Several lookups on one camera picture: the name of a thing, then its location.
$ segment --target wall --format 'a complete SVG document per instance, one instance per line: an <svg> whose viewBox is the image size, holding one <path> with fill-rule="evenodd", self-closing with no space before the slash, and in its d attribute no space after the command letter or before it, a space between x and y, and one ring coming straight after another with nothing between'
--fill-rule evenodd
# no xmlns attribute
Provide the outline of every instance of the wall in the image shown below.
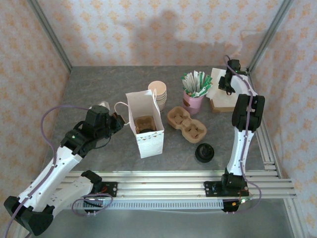
<svg viewBox="0 0 317 238"><path fill-rule="evenodd" d="M266 98L264 117L286 176L317 237L317 8L294 1L252 74Z"/></svg>
<svg viewBox="0 0 317 238"><path fill-rule="evenodd" d="M68 79L27 1L0 1L0 201L17 196L42 167L42 114L60 103ZM45 122L50 135L56 112ZM0 233L10 216L0 206Z"/></svg>
<svg viewBox="0 0 317 238"><path fill-rule="evenodd" d="M282 0L39 0L74 66L248 66Z"/></svg>

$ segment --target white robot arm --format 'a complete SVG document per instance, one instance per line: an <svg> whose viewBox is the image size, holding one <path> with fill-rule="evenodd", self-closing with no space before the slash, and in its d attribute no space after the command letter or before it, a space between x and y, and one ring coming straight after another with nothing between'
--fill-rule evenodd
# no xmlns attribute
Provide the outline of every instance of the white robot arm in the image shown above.
<svg viewBox="0 0 317 238"><path fill-rule="evenodd" d="M110 139L123 126L122 117L116 113L109 115L106 107L96 105L90 108L86 119L67 132L57 150L56 158L49 162L35 181L18 197L10 196L6 199L4 206L12 218L38 236L49 227L61 210L77 198L91 192L100 193L104 183L92 171L84 172L68 187L55 191L69 171L89 151L96 148L99 140Z"/></svg>
<svg viewBox="0 0 317 238"><path fill-rule="evenodd" d="M245 179L245 164L250 142L262 120L265 98L251 87L247 74L240 71L237 59L229 59L225 76L219 80L219 89L227 95L238 94L232 114L234 143L230 161L221 177L221 181L204 182L207 197L243 197L249 196Z"/></svg>
<svg viewBox="0 0 317 238"><path fill-rule="evenodd" d="M238 78L236 75L232 76L231 79L231 87L234 88L237 94L245 94L250 96L249 89L247 88L246 84ZM256 96L257 93L252 89L250 86L250 90L252 91L252 95ZM233 142L233 148L232 148L232 153L231 153L231 158L230 161L227 165L227 170L229 173L233 173L234 175L241 176L241 168L240 168L240 158L242 154L242 148L243 148L243 143L244 143L244 138L246 135L246 130L239 131L237 127L234 127L234 142ZM245 164L246 164L246 159L249 151L249 146L250 142L252 140L252 137L254 135L254 131L248 130L248 140L247 140L247 145L243 154L243 171L245 171Z"/></svg>

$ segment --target purple cable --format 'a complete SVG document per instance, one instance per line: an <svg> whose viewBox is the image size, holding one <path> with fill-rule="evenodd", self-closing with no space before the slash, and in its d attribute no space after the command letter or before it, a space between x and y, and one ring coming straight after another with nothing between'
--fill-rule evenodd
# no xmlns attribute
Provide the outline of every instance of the purple cable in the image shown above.
<svg viewBox="0 0 317 238"><path fill-rule="evenodd" d="M249 83L248 83L246 80L244 80L236 71L234 71L234 70L228 65L228 63L227 63L227 61L226 61L226 57L230 60L230 57L229 57L228 55L225 55L225 56L224 56L223 59L224 59L224 62L225 62L225 64L226 64L226 66L228 67L228 69L230 69L238 78L240 78L240 79L246 84L246 86L247 86L247 88L248 88L248 90L249 90L250 96L251 96L250 101L249 101L249 105L248 105L248 111L247 111L246 136L244 137L244 143L243 143L243 147L242 147L242 153L241 153L241 158L240 158L240 168L241 168L242 177L243 177L243 179L245 180L245 182L247 182L247 183L253 185L254 187L256 187L256 188L259 190L259 199L258 199L258 202L257 202L253 207L250 207L250 208L248 208L248 209L245 209L245 210L242 210L242 211L230 212L230 213L232 213L232 214L235 214L235 213L243 213L243 212L245 212L245 211L248 211L249 209L254 209L254 208L256 208L256 207L259 205L260 201L261 201L262 191L261 191L261 189L260 189L259 186L257 186L255 183L249 181L249 180L246 178L246 175L245 175L245 173L244 173L244 171L243 171L243 163L242 163L242 161L243 161L243 154L244 154L244 151L245 151L246 146L247 146L248 128L249 128L249 122L250 122L250 112L251 112L251 110L252 110L253 93L252 93L252 91L251 91L251 88L250 88Z"/></svg>
<svg viewBox="0 0 317 238"><path fill-rule="evenodd" d="M14 213L11 216L10 221L8 222L7 226L6 226L6 230L4 232L3 238L6 238L10 229L10 226L12 225L12 222L14 220L14 218L16 217L16 214L20 211L21 207L26 203L26 201L39 189L39 187L42 186L43 183L45 183L45 181L48 179L48 177L51 175L51 173L53 172L53 169L55 168L55 164L56 164L56 151L54 149L53 144L50 142L50 140L45 136L44 134L44 129L43 129L43 122L45 117L53 110L55 109L59 109L59 108L76 108L76 109L83 109L83 110L88 110L87 108L83 108L83 107L78 107L78 106L74 106L74 105L59 105L56 107L53 107L51 109L49 109L46 113L44 113L44 115L42 116L41 119L41 133L42 136L44 138L44 140L46 141L46 143L51 147L51 149L53 150L53 165L50 170L48 171L48 173L45 175L45 177L41 180L41 182L39 182L39 184L27 195L26 198L23 199L23 201L20 203L20 205L16 208L16 210L14 211Z"/></svg>
<svg viewBox="0 0 317 238"><path fill-rule="evenodd" d="M104 209L106 209L107 207L109 207L111 205L111 203L113 202L113 197L108 194L108 193L95 193L95 194L88 194L88 195L85 195L81 198L78 198L77 200L75 200L73 202L73 204L71 205L71 210L73 211L73 213L76 215L76 216L79 216L79 217L86 217L86 216L90 216L90 213L77 213L75 212L75 209L74 209L74 206L75 206L75 203L78 202L78 201L86 201L86 202L91 202L90 199L86 199L86 197L96 197L96 196L106 196L106 197L110 197L111 201L110 203L108 203L108 205L102 209L100 209L99 211L94 211L94 215L97 215L98 213L100 213L101 211L103 211Z"/></svg>

